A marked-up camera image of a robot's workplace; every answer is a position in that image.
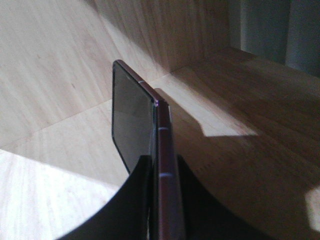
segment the gray wall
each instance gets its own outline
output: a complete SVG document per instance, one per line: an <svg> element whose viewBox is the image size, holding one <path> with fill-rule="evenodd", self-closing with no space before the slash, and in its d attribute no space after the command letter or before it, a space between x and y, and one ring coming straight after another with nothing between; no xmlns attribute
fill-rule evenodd
<svg viewBox="0 0 320 240"><path fill-rule="evenodd" d="M229 0L232 47L320 77L320 0Z"/></svg>

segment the wooden wall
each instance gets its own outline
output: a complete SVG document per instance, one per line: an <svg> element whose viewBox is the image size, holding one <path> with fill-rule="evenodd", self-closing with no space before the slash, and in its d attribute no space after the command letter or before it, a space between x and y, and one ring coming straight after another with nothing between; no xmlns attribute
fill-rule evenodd
<svg viewBox="0 0 320 240"><path fill-rule="evenodd" d="M147 81L229 44L227 1L0 1L0 147L111 98L112 62Z"/></svg>

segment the smartphone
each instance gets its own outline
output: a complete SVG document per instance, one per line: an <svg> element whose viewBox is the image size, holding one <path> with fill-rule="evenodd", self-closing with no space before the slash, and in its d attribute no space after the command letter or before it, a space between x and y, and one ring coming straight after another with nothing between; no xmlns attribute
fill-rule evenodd
<svg viewBox="0 0 320 240"><path fill-rule="evenodd" d="M152 161L149 238L184 240L185 223L170 107L124 61L112 67L112 139L129 173Z"/></svg>

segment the black phone screen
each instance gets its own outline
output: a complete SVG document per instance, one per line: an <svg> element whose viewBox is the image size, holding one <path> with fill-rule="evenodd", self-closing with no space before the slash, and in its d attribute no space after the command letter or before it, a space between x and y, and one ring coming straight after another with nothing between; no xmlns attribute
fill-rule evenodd
<svg viewBox="0 0 320 240"><path fill-rule="evenodd" d="M118 63L113 64L112 138L129 173L155 146L153 98Z"/></svg>

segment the wooden surface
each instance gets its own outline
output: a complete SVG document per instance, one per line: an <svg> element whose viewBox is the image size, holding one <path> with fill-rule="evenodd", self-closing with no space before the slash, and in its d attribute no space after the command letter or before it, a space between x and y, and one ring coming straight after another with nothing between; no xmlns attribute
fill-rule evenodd
<svg viewBox="0 0 320 240"><path fill-rule="evenodd" d="M111 139L111 101L0 149L0 240L61 237L128 173Z"/></svg>
<svg viewBox="0 0 320 240"><path fill-rule="evenodd" d="M151 82L177 152L225 206L281 240L320 239L320 81L226 48ZM127 173L108 100L0 152L0 239L51 239L107 202Z"/></svg>
<svg viewBox="0 0 320 240"><path fill-rule="evenodd" d="M318 78L227 48L151 85L218 200L276 239L320 239Z"/></svg>
<svg viewBox="0 0 320 240"><path fill-rule="evenodd" d="M0 146L109 100L116 59L151 81L229 42L226 0L2 0L0 11Z"/></svg>

